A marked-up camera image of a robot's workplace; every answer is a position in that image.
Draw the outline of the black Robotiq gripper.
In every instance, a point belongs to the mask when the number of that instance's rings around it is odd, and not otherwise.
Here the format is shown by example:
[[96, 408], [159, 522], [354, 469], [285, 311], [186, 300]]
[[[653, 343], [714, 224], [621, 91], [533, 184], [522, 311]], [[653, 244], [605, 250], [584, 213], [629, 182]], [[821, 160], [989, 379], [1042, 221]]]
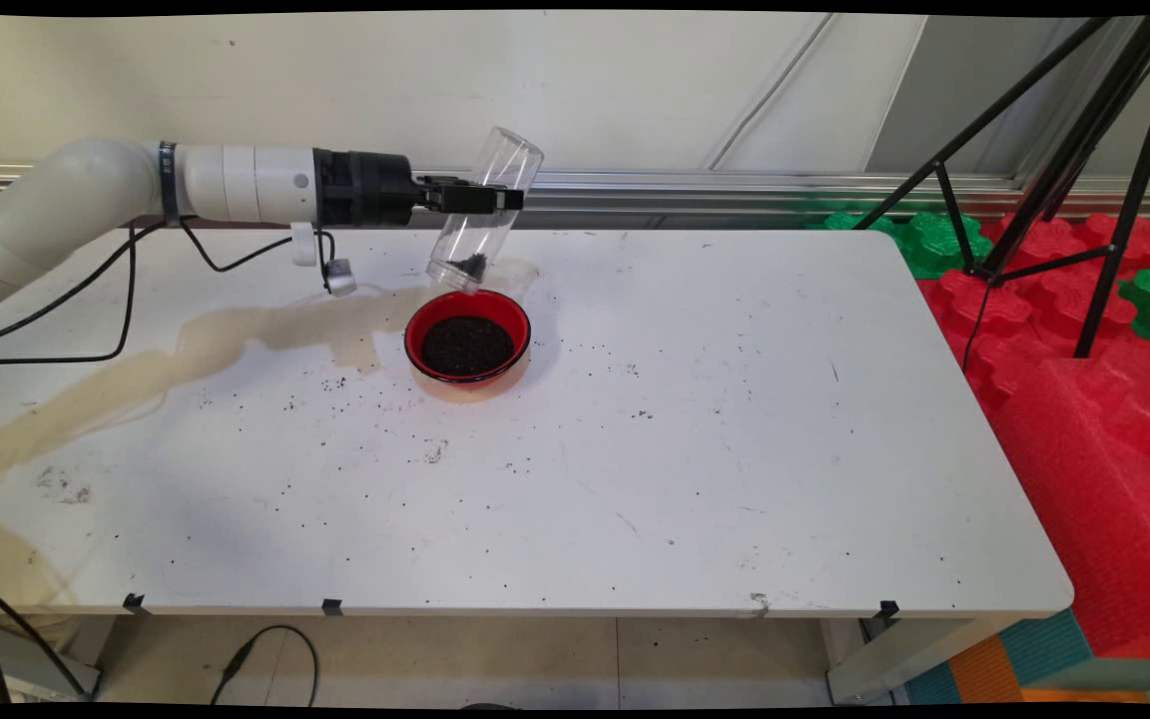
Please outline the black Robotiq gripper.
[[321, 227], [406, 227], [416, 205], [442, 215], [494, 215], [523, 211], [526, 202], [524, 191], [455, 176], [419, 176], [416, 182], [402, 155], [313, 150], [313, 166]]

